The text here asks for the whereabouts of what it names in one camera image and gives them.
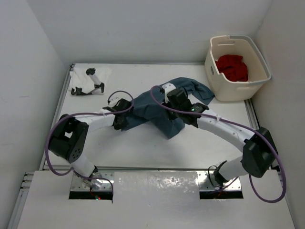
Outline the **teal blue t shirt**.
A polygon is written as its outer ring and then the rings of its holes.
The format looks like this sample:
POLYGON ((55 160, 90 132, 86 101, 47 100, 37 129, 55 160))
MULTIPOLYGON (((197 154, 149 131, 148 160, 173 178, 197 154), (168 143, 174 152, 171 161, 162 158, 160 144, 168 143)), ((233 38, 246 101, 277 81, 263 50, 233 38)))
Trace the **teal blue t shirt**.
MULTIPOLYGON (((176 88, 183 88, 185 93, 192 94, 202 103, 208 105, 215 97, 214 93, 204 84, 195 79, 178 77, 169 81, 176 88)), ((176 136, 184 129, 185 124, 180 118, 169 120, 167 111, 161 108, 146 91, 134 99, 134 108, 126 117, 128 122, 123 131, 130 130, 139 125, 151 122, 157 127, 168 139, 176 136)))

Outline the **white printed t shirt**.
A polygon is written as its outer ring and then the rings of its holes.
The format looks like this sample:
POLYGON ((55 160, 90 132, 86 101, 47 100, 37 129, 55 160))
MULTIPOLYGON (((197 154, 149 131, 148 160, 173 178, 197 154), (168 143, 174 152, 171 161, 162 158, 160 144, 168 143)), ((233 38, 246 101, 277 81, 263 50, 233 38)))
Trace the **white printed t shirt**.
POLYGON ((74 67, 69 72, 69 91, 72 96, 102 95, 111 73, 107 67, 74 67))

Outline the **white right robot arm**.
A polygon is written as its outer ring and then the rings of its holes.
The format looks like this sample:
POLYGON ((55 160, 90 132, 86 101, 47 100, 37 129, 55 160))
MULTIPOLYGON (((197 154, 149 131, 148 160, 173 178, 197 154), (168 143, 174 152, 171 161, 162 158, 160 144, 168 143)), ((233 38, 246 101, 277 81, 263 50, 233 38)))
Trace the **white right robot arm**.
POLYGON ((271 133, 264 127, 258 130, 247 129, 228 122, 201 103, 192 104, 183 89, 168 83, 162 86, 163 105, 169 107, 170 118, 180 118, 185 124, 192 125, 217 135, 235 146, 242 156, 231 161, 223 161, 215 170, 208 172, 213 187, 223 187, 231 179, 244 175, 261 178, 275 160, 270 147, 274 146, 271 133))

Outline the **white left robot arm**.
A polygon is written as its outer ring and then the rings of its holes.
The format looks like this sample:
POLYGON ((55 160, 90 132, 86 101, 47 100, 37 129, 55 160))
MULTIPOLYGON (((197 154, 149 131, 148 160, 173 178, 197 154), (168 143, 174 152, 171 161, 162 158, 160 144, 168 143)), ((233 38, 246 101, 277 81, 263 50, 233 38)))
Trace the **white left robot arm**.
POLYGON ((46 154, 52 152, 64 159, 83 180, 99 179, 97 167, 83 153, 87 135, 105 127, 123 129, 132 109, 133 102, 119 99, 98 112, 62 115, 48 136, 46 154))

